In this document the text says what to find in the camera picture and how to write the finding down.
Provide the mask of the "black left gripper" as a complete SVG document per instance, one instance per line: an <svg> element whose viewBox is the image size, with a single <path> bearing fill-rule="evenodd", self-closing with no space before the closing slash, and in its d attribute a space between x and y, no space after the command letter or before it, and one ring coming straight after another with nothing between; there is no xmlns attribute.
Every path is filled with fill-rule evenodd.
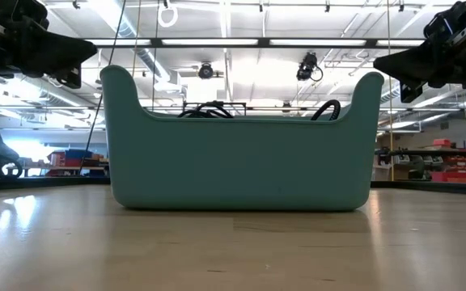
<svg viewBox="0 0 466 291"><path fill-rule="evenodd" d="M20 72L21 30L26 28L26 75L57 78L63 86L80 89L81 66L97 53L90 41L48 32L48 12L41 0L0 0L0 77Z"/></svg>

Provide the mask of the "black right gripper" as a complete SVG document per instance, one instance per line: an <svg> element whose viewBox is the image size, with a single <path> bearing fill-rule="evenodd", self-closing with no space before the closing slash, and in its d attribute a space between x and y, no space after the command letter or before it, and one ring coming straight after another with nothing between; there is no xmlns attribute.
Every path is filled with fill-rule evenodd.
<svg viewBox="0 0 466 291"><path fill-rule="evenodd" d="M374 61L375 69L400 81L402 103L412 103L426 84L439 88L452 83L466 89L466 1L437 13L422 34L418 46Z"/></svg>

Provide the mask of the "teal plastic bin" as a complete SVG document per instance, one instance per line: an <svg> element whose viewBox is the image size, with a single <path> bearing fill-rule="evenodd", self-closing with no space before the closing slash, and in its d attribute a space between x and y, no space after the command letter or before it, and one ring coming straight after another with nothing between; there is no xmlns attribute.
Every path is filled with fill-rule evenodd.
<svg viewBox="0 0 466 291"><path fill-rule="evenodd" d="M131 74L105 67L110 182L132 209L350 211L369 196L384 83L357 83L333 121L178 118L139 103Z"/></svg>

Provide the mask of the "red and blue bins stack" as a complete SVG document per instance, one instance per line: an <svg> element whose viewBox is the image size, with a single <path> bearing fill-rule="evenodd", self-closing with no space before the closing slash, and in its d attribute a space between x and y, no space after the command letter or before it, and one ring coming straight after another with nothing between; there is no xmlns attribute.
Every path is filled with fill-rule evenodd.
<svg viewBox="0 0 466 291"><path fill-rule="evenodd" d="M106 177L108 160L102 155L89 150L56 150L48 155L50 161L46 176L82 175Z"/></svg>

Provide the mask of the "silver ceiling air duct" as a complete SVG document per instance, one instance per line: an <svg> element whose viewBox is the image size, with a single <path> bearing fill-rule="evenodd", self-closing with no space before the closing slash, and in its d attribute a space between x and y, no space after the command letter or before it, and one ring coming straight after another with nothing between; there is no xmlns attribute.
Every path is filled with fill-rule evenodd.
<svg viewBox="0 0 466 291"><path fill-rule="evenodd" d="M138 30L133 26L125 13L125 0L87 0L103 21L117 33L119 38L136 38ZM154 88L157 91L182 91L180 76L155 60L154 50L148 48L132 48L137 58L149 73L154 74Z"/></svg>

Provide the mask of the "black rail with light panels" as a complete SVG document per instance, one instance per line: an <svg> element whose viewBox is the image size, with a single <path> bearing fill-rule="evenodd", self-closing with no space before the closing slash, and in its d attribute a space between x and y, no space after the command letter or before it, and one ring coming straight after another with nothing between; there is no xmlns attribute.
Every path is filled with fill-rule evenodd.
<svg viewBox="0 0 466 291"><path fill-rule="evenodd" d="M423 39L378 38L91 38L98 48L318 48L318 49L408 49Z"/></svg>

